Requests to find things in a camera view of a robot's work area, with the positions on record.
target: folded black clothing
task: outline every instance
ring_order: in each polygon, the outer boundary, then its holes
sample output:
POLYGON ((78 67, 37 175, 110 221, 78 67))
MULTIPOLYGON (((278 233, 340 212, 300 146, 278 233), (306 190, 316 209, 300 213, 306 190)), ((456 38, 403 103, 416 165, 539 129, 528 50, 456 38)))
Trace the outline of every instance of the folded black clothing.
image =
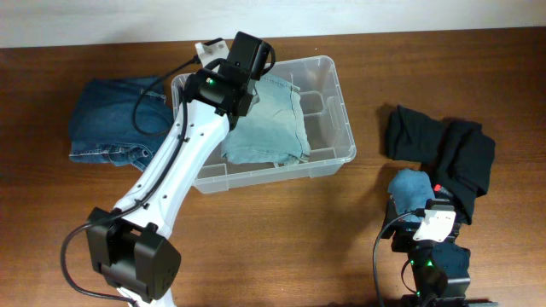
POLYGON ((437 120, 408 108, 397 106, 386 129, 386 155, 395 160, 425 164, 438 156, 438 145, 444 127, 437 120))
POLYGON ((432 183, 455 195, 462 205, 465 223, 472 223, 476 197, 487 194, 494 159, 495 141, 481 132, 480 124, 466 121, 450 124, 432 183))

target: light blue denim fabric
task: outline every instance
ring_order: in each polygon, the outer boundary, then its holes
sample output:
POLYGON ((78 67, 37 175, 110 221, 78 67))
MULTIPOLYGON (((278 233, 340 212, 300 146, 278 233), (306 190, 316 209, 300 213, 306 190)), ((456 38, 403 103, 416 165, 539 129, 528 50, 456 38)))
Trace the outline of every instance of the light blue denim fabric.
MULTIPOLYGON (((91 80, 79 97, 70 120, 72 141, 69 158, 80 163, 132 164, 144 171, 165 136, 144 136, 131 123, 138 96, 157 77, 91 80)), ((172 111, 165 105, 163 85, 142 99, 136 112, 139 126, 150 132, 168 129, 172 111)))
MULTIPOLYGON (((430 178, 424 171, 401 170, 389 183, 388 192, 392 194, 398 215, 424 208, 427 200, 433 199, 434 191, 430 178)), ((406 222, 420 222, 416 216, 405 217, 406 222)))
POLYGON ((266 74, 256 84, 259 102, 222 142, 222 157, 230 163, 294 165, 307 162, 311 147, 305 134, 299 88, 266 74))

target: blue fabric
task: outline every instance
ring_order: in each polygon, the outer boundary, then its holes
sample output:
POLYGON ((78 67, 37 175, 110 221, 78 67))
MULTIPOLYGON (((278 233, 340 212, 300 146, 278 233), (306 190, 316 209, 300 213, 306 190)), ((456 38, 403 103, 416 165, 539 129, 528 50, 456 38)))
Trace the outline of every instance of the blue fabric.
MULTIPOLYGON (((424 171, 401 170, 389 183, 388 192, 392 194, 398 215, 427 205, 434 198, 430 178, 424 171)), ((420 222, 416 216, 404 218, 407 222, 420 222)))
POLYGON ((311 147, 305 134, 299 88, 267 74, 256 84, 259 102, 222 142, 222 157, 230 163, 307 162, 311 147))
MULTIPOLYGON (((131 123, 138 96, 157 77, 91 80, 79 97, 70 121, 70 160, 81 163, 132 164, 141 171, 151 162, 165 136, 144 136, 131 123)), ((165 105, 163 85, 142 99, 136 121, 145 131, 169 129, 173 118, 165 105)))

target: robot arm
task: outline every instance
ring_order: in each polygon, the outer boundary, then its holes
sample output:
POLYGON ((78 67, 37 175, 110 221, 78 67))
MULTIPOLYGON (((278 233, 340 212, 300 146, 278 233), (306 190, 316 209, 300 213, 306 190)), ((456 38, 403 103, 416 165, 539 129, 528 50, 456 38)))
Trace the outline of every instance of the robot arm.
MULTIPOLYGON (((213 42, 201 48, 225 54, 225 42, 213 42)), ((208 156, 257 100, 254 83, 275 64, 266 42, 242 32, 227 58, 211 52, 201 58, 204 67, 179 89, 174 125, 147 170, 112 212, 95 208, 88 218, 93 270, 139 306, 174 306, 170 287, 181 255, 168 238, 178 210, 208 156), (270 53, 271 65, 264 68, 270 53)))

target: white wall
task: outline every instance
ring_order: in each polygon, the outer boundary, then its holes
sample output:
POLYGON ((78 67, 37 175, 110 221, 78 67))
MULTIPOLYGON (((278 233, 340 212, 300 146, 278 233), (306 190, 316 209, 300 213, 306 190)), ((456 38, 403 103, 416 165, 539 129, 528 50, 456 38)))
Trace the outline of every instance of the white wall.
POLYGON ((0 47, 546 26, 544 0, 1 0, 0 47))

